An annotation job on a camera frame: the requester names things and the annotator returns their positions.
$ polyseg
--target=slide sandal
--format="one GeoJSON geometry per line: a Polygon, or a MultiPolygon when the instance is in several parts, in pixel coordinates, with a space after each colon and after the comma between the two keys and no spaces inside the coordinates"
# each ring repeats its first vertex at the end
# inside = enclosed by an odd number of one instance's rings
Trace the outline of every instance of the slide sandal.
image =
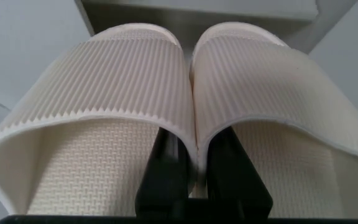
{"type": "Polygon", "coordinates": [[[270,217],[358,218],[358,111],[303,53],[218,24],[193,54],[199,169],[232,126],[273,198],[270,217]]]}
{"type": "Polygon", "coordinates": [[[0,125],[0,201],[10,214],[135,215],[159,127],[196,164],[180,44],[150,24],[113,27],[57,58],[0,125]]]}

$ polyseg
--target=white slipper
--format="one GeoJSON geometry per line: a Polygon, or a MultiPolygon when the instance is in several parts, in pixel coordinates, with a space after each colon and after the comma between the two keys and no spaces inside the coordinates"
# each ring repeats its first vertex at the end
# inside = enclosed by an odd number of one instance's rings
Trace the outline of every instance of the white slipper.
{"type": "Polygon", "coordinates": [[[158,127],[196,163],[193,116],[169,31],[106,30],[57,58],[0,125],[0,201],[10,214],[134,215],[158,127]]]}
{"type": "Polygon", "coordinates": [[[358,112],[317,64],[232,22],[201,36],[192,71],[201,170],[211,138],[233,126],[271,217],[358,218],[358,112]]]}

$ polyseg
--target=ribbed strap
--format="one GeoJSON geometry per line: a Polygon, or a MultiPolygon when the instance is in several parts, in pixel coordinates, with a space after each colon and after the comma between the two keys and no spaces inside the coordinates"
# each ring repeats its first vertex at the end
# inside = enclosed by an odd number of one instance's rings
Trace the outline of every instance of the ribbed strap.
{"type": "Polygon", "coordinates": [[[163,127],[184,142],[196,164],[193,100],[181,49],[161,39],[85,42],[56,59],[0,125],[0,158],[5,157],[0,159],[0,200],[9,212],[17,212],[11,202],[25,204],[25,197],[10,189],[30,191],[36,156],[23,159],[29,164],[10,162],[21,167],[16,171],[2,169],[6,155],[13,153],[11,140],[50,125],[100,118],[163,127]],[[28,177],[9,180],[15,175],[28,177]]]}
{"type": "Polygon", "coordinates": [[[194,64],[199,166],[211,138],[234,123],[268,120],[358,155],[358,111],[303,53],[240,37],[214,37],[194,64]]]}

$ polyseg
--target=white wall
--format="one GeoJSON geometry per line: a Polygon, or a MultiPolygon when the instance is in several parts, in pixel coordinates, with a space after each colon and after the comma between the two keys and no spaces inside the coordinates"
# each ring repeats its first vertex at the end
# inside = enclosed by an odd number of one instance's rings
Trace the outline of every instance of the white wall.
{"type": "Polygon", "coordinates": [[[310,57],[358,109],[358,2],[311,51],[310,57]]]}
{"type": "Polygon", "coordinates": [[[0,103],[12,109],[57,55],[89,37],[74,0],[0,0],[0,103]]]}

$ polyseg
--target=textured footbed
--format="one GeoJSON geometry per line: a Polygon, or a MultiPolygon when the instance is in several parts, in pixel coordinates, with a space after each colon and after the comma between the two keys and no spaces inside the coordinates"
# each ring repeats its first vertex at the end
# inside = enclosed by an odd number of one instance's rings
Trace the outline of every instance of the textured footbed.
{"type": "Polygon", "coordinates": [[[157,131],[122,119],[46,128],[28,214],[134,216],[157,131]]]}
{"type": "Polygon", "coordinates": [[[309,59],[295,62],[288,47],[269,39],[277,38],[240,23],[200,38],[193,59],[199,155],[206,155],[207,133],[233,124],[273,198],[270,217],[358,218],[358,157],[332,145],[357,152],[358,114],[309,59]]]}

